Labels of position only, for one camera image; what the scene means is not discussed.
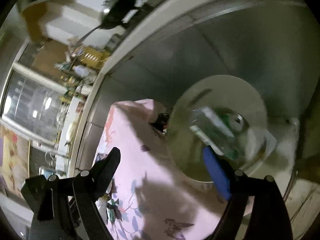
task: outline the blue object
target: blue object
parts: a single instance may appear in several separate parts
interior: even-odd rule
[[[218,158],[210,147],[205,147],[202,151],[202,157],[204,164],[207,167],[207,171],[215,184],[218,192],[227,200],[231,198],[230,192],[230,180],[228,179],[225,171],[220,165]]]

